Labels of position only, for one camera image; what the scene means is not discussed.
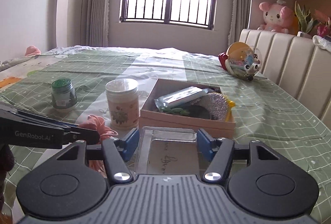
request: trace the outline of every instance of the green leaves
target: green leaves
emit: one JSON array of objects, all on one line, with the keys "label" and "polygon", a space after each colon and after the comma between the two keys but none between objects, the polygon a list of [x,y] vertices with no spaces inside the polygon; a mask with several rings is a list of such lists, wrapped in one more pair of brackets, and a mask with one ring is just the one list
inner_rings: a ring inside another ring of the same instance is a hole
[{"label": "green leaves", "polygon": [[295,14],[297,15],[297,18],[299,20],[299,27],[300,31],[307,33],[307,21],[306,21],[306,7],[303,6],[303,9],[301,10],[299,3],[295,2]]},{"label": "green leaves", "polygon": [[303,5],[302,9],[299,3],[295,2],[295,14],[299,20],[299,30],[304,33],[309,33],[319,21],[315,20],[310,12],[310,9],[307,9]]}]

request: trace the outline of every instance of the bed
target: bed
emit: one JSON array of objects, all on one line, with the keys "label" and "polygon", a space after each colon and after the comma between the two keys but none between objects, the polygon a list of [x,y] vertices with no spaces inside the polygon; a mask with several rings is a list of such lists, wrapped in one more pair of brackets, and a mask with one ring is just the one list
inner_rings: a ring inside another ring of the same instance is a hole
[{"label": "bed", "polygon": [[[18,74],[21,80],[0,89],[0,101],[75,123],[83,122],[90,114],[103,116],[109,123],[105,84],[115,78],[138,80],[140,107],[158,77],[219,85],[236,102],[233,110],[235,141],[248,143],[253,138],[259,139],[310,173],[320,188],[312,216],[322,223],[330,220],[331,131],[317,116],[280,88],[277,81],[273,82],[262,74],[252,82],[235,79],[220,67],[217,57],[173,48],[151,50],[75,46],[54,49],[0,72],[0,80],[17,77]],[[54,111],[50,104],[50,84],[61,76],[73,81],[78,97],[76,109],[67,114]],[[16,164],[6,179],[5,213],[10,213],[13,207],[18,181],[45,152],[37,148],[11,148]],[[243,163],[235,165],[238,168],[244,166]]]}]

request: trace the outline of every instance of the cardboard box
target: cardboard box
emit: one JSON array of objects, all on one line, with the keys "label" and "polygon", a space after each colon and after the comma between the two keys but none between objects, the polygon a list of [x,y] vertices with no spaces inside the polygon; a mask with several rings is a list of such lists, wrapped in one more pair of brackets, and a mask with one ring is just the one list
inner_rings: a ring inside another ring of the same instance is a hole
[{"label": "cardboard box", "polygon": [[185,117],[155,111],[157,108],[155,106],[154,99],[190,86],[196,86],[201,89],[212,87],[192,82],[158,79],[140,110],[139,129],[141,130],[144,126],[188,128],[195,131],[203,128],[214,138],[226,137],[232,139],[234,128],[236,127],[236,123],[232,115],[228,122],[222,122],[219,120]]}]

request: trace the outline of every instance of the silver screw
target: silver screw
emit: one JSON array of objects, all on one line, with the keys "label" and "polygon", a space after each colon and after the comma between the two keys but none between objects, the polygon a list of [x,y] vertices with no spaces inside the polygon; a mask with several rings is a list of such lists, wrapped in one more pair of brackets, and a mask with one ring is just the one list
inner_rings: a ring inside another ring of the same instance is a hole
[{"label": "silver screw", "polygon": [[211,172],[211,173],[205,174],[205,179],[207,179],[209,181],[217,181],[217,180],[221,179],[221,175],[216,172]]},{"label": "silver screw", "polygon": [[114,174],[114,179],[116,179],[118,181],[126,181],[129,178],[130,178],[130,175],[125,172],[119,172],[119,173]]}]

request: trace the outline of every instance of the green jar lid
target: green jar lid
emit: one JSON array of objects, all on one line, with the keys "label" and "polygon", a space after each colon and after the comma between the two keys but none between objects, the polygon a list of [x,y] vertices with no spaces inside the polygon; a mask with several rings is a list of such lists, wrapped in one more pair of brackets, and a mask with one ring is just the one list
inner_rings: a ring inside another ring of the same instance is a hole
[{"label": "green jar lid", "polygon": [[57,79],[52,82],[52,88],[58,89],[61,87],[65,87],[67,85],[71,84],[71,79]]}]

